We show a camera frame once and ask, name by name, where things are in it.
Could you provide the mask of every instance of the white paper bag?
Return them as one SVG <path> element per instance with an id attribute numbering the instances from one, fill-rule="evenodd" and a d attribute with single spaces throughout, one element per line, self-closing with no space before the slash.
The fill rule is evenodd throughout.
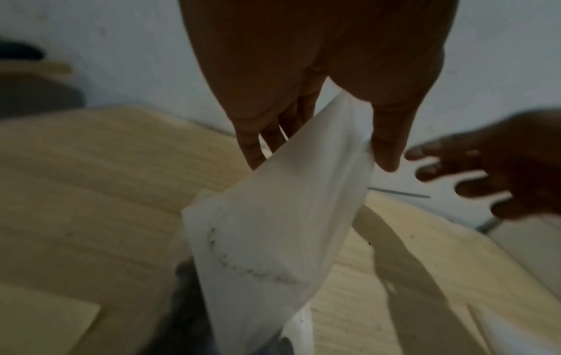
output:
<path id="1" fill-rule="evenodd" d="M 371 117 L 340 94 L 251 176 L 182 212 L 214 338 L 248 355 L 324 282 L 373 171 Z"/>

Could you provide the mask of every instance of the wooden table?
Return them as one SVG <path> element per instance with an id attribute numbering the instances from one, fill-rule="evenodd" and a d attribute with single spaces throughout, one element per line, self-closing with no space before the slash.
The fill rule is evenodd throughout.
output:
<path id="1" fill-rule="evenodd" d="M 119 348 L 179 211 L 250 173 L 232 137 L 135 107 L 3 121 L 0 161 L 0 281 L 102 306 L 74 354 Z M 313 300 L 316 353 L 485 354 L 466 303 L 561 334 L 487 237 L 371 192 Z"/>

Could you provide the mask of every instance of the yellow paper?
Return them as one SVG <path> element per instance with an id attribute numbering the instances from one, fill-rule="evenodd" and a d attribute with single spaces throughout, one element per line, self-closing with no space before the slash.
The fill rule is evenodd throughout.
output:
<path id="1" fill-rule="evenodd" d="M 0 282 L 0 355 L 66 355 L 99 308 Z"/>

